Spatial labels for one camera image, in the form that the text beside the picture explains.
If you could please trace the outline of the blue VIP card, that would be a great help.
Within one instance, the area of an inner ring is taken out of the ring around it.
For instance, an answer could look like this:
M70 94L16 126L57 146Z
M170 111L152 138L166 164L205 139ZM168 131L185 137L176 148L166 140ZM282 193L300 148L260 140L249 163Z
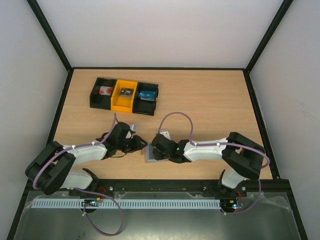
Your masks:
M138 92L138 98L145 101L154 101L156 99L156 92L150 90L140 90Z

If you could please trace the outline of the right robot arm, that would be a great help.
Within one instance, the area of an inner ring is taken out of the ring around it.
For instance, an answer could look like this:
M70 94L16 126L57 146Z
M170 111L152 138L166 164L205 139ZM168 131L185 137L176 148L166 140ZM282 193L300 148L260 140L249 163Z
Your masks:
M176 164L199 160L223 160L229 166L220 174L217 190L229 196L244 180L258 180L261 169L270 164L265 149L238 132L213 141L183 139L175 142L158 133L151 142L155 160Z

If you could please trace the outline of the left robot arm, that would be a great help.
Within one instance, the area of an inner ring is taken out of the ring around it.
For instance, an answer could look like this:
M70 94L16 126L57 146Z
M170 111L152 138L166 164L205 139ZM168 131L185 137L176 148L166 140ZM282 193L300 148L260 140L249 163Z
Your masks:
M25 169L35 189L51 195L60 189L87 189L94 180L88 169L74 170L77 165L93 160L112 158L144 149L148 143L136 135L136 126L114 121L111 129L100 138L79 145L61 145L51 141Z

